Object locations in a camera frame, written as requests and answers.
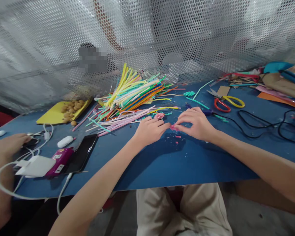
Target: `khaki pants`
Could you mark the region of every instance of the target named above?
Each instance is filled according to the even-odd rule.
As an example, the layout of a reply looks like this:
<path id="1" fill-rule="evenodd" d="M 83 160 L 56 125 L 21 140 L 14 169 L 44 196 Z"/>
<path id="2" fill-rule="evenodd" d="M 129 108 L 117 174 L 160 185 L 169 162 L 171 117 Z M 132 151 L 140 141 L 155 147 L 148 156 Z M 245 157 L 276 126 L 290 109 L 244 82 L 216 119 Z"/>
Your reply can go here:
<path id="1" fill-rule="evenodd" d="M 184 188 L 180 212 L 164 188 L 137 190 L 137 236 L 172 236 L 184 230 L 199 235 L 232 235 L 217 183 Z"/>

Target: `white charging adapter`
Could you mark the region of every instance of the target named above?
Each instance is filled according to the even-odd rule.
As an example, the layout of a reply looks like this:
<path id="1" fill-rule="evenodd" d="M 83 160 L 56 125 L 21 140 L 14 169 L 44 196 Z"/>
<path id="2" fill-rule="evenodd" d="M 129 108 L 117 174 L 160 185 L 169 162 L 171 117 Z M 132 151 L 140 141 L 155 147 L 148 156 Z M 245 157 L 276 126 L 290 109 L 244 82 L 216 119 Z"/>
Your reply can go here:
<path id="1" fill-rule="evenodd" d="M 43 177 L 56 164 L 56 160 L 44 157 L 33 156 L 28 161 L 21 160 L 16 166 L 21 167 L 16 175 L 26 175 L 27 177 Z"/>
<path id="2" fill-rule="evenodd" d="M 46 132 L 44 133 L 44 139 L 45 139 L 45 140 L 49 140 L 49 139 L 50 139 L 50 133 L 49 133 L 48 131 L 46 131 Z"/>

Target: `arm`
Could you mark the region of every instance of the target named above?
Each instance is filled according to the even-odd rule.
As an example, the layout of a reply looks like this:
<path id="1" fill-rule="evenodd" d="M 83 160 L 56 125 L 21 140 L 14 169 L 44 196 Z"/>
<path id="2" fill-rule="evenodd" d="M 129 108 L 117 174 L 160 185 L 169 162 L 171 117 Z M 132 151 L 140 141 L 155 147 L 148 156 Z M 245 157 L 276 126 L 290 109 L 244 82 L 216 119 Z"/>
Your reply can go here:
<path id="1" fill-rule="evenodd" d="M 30 140 L 26 134 L 15 134 L 0 140 L 0 168 L 12 162 L 12 156 L 21 148 L 21 146 Z M 13 191 L 14 173 L 12 167 L 7 167 L 1 174 L 2 184 Z M 10 219 L 11 196 L 0 190 L 0 229 Z"/>
<path id="2" fill-rule="evenodd" d="M 180 125 L 192 123 L 191 128 Z M 295 202 L 295 163 L 216 130 L 199 107 L 183 112 L 175 125 L 180 131 L 213 143 L 252 169 L 264 181 Z"/>
<path id="3" fill-rule="evenodd" d="M 89 224 L 102 208 L 119 178 L 145 146 L 158 141 L 170 123 L 145 118 L 135 135 L 72 198 L 54 223 L 49 235 L 86 235 Z"/>

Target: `orange paper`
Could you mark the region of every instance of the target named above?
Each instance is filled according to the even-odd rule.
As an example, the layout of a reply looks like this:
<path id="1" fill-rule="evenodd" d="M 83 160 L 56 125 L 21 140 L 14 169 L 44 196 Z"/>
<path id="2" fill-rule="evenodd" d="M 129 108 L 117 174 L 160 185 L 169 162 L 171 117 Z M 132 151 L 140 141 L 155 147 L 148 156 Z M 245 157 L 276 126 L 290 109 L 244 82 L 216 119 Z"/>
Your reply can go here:
<path id="1" fill-rule="evenodd" d="M 265 93 L 265 92 L 261 92 L 257 97 L 265 99 L 265 100 L 270 100 L 270 101 L 274 101 L 274 102 L 280 102 L 280 103 L 285 103 L 288 104 L 292 107 L 295 107 L 295 103 L 294 102 L 290 102 L 281 98 L 278 98 L 276 96 L 273 96 L 271 94 Z"/>

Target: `yellow cutting board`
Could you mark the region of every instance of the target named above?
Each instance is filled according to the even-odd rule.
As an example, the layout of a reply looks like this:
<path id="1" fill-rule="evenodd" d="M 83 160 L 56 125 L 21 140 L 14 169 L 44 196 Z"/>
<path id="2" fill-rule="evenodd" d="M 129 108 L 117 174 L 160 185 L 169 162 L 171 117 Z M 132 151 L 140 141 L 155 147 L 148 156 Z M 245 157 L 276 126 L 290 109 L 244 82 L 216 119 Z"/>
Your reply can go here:
<path id="1" fill-rule="evenodd" d="M 79 117 L 79 115 L 85 110 L 85 108 L 91 103 L 92 98 L 88 99 L 84 105 L 76 112 L 74 113 L 74 117 L 72 120 L 75 120 L 76 118 Z M 62 123 L 62 118 L 63 118 L 63 113 L 61 112 L 61 108 L 64 105 L 67 105 L 69 103 L 66 101 L 58 102 L 56 105 L 54 105 L 52 108 L 50 108 L 44 115 L 42 115 L 36 123 L 39 125 L 43 125 L 44 123 L 49 123 L 52 125 L 57 125 L 57 124 L 63 124 Z"/>

